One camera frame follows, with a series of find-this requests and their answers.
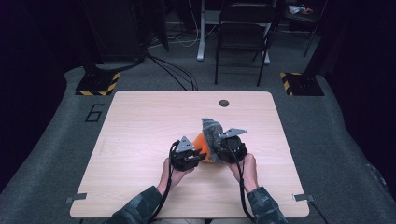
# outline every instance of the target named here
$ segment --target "person's left hand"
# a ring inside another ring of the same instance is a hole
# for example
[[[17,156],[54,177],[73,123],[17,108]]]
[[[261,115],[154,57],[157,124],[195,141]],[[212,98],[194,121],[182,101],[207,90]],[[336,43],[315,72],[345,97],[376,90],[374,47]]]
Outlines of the person's left hand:
[[[179,171],[175,169],[172,173],[172,184],[171,188],[169,189],[172,190],[178,183],[180,183],[181,179],[186,175],[191,173],[194,170],[194,168],[191,168],[190,170],[186,171]],[[161,180],[160,183],[157,186],[157,190],[163,194],[165,193],[166,190],[166,184],[168,183],[168,177],[169,177],[169,158],[166,158],[165,161],[163,162],[163,173],[161,174]]]

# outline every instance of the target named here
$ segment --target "person's arm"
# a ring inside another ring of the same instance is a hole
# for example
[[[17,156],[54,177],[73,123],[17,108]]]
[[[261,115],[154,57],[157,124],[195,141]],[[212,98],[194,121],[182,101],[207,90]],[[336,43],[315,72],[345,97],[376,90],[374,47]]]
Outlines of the person's arm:
[[[172,173],[172,184],[169,190],[172,190],[173,187],[176,186],[186,174],[192,172],[192,170],[193,168],[184,172],[174,170]],[[160,204],[163,194],[165,193],[168,176],[169,159],[165,159],[163,163],[163,173],[157,188],[151,186],[132,198],[132,200],[125,204],[119,211],[115,212],[113,216],[106,221],[106,224],[149,223],[151,215]]]
[[[250,202],[250,207],[257,224],[264,223],[288,223],[285,216],[279,210],[277,202],[271,197],[264,187],[259,187],[257,182],[256,159],[250,153],[240,161],[239,164],[243,168],[243,178],[245,192]],[[240,176],[236,163],[226,165],[233,172],[233,176],[239,182]]]

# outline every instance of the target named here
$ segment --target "chair backrest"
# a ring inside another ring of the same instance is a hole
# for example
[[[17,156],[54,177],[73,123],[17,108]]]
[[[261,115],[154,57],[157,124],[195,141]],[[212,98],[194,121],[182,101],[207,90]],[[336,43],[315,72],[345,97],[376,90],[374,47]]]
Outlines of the chair backrest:
[[[234,3],[220,12],[219,24],[224,21],[270,23],[276,15],[276,9],[268,4]]]

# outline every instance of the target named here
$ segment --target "round black hole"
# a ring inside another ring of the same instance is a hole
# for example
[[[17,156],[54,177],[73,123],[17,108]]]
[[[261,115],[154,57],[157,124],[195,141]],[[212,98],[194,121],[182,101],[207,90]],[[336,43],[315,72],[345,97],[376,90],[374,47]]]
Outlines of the round black hole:
[[[227,100],[220,100],[219,105],[222,107],[227,107],[230,104]]]

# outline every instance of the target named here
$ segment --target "stand base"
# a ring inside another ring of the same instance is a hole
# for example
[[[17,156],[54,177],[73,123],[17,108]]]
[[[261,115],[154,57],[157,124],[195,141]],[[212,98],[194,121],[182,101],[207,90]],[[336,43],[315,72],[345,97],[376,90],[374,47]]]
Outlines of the stand base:
[[[76,87],[76,95],[110,95],[116,87],[120,73],[98,73],[85,76]]]
[[[280,77],[283,81],[286,94],[290,96],[324,96],[317,80],[313,78],[303,83],[301,73],[281,73]]]

